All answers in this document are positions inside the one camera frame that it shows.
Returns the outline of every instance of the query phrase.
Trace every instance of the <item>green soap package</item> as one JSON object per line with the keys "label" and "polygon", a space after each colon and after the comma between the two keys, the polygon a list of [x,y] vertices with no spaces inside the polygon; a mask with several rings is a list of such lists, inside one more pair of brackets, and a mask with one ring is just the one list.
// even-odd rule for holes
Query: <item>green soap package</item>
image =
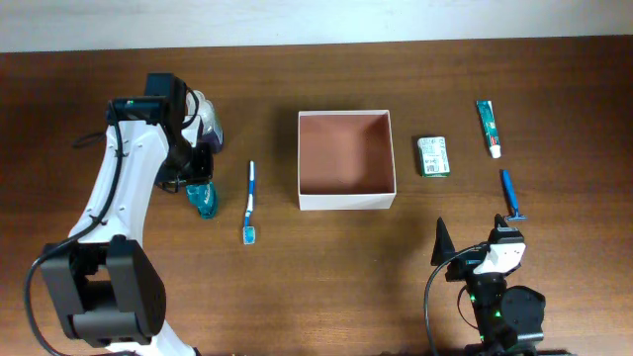
{"label": "green soap package", "polygon": [[444,137],[423,137],[417,141],[417,149],[423,177],[448,177],[451,174]]}

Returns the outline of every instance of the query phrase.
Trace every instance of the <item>toothpaste tube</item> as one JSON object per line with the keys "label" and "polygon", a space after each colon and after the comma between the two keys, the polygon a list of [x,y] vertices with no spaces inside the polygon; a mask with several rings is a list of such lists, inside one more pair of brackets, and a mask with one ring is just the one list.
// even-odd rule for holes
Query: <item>toothpaste tube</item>
{"label": "toothpaste tube", "polygon": [[498,141],[497,125],[493,114],[493,102],[481,100],[477,102],[479,115],[482,117],[482,125],[486,133],[486,142],[493,158],[501,157],[501,143]]}

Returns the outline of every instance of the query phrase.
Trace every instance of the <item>wood grain surface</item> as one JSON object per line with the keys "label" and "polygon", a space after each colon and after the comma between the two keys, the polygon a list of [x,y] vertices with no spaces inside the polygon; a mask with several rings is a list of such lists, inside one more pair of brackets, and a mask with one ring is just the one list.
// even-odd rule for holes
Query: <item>wood grain surface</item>
{"label": "wood grain surface", "polygon": [[[422,296],[442,216],[456,247],[488,237],[512,175],[527,251],[508,278],[547,298],[541,348],[633,354],[633,38],[457,41],[0,54],[0,354],[39,355],[23,280],[84,208],[109,99],[171,71],[210,98],[225,128],[216,219],[184,194],[153,192],[144,249],[167,288],[167,319],[205,355],[424,354]],[[475,101],[490,99],[502,158],[491,159]],[[398,194],[390,210],[300,212],[297,113],[389,109]],[[447,139],[451,176],[422,178],[415,139]],[[258,166],[241,243],[247,162]],[[456,310],[461,284],[438,279],[439,346],[478,333]],[[466,301],[466,317],[473,319]],[[38,273],[36,316],[69,353]]]}

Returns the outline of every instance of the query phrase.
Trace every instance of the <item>blue razor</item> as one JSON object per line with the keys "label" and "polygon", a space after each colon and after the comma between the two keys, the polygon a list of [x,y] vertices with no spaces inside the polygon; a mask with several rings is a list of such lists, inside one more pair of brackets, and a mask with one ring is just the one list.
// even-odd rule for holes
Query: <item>blue razor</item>
{"label": "blue razor", "polygon": [[250,215],[253,213],[253,194],[255,192],[255,162],[250,161],[248,172],[248,204],[244,215],[244,229],[242,238],[244,244],[255,243],[255,227],[250,226]]}
{"label": "blue razor", "polygon": [[505,190],[505,195],[510,202],[510,205],[513,210],[513,215],[509,215],[505,217],[507,222],[520,222],[527,220],[527,216],[522,215],[518,211],[518,201],[516,200],[516,195],[514,194],[514,188],[512,188],[512,181],[510,180],[510,173],[506,170],[501,171],[502,179],[503,179],[503,188]]}

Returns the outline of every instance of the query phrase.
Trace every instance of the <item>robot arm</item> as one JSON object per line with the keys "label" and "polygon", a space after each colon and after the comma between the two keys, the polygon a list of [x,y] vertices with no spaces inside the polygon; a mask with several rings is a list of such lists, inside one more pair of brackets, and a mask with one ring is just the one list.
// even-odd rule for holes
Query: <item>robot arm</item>
{"label": "robot arm", "polygon": [[520,267],[525,251],[521,232],[509,227],[500,215],[487,242],[455,252],[442,218],[437,221],[435,247],[431,265],[438,266],[425,290],[424,316],[433,354],[437,354],[428,327],[428,290],[432,278],[448,265],[447,282],[466,282],[480,344],[468,345],[469,356],[536,356],[536,345],[543,340],[541,327],[545,314],[545,297],[524,286],[507,287],[505,277]]}
{"label": "robot arm", "polygon": [[[165,321],[165,288],[142,250],[154,184],[202,184],[212,176],[211,148],[196,142],[200,119],[191,118],[186,128],[193,138],[183,136],[183,122],[190,119],[187,90],[172,74],[149,74],[145,96],[116,99],[109,108],[104,160],[86,209],[69,234],[81,237],[62,250],[59,244],[48,245],[42,263],[61,327],[71,339],[112,352],[199,355]],[[88,278],[100,269],[108,270],[110,280]]]}

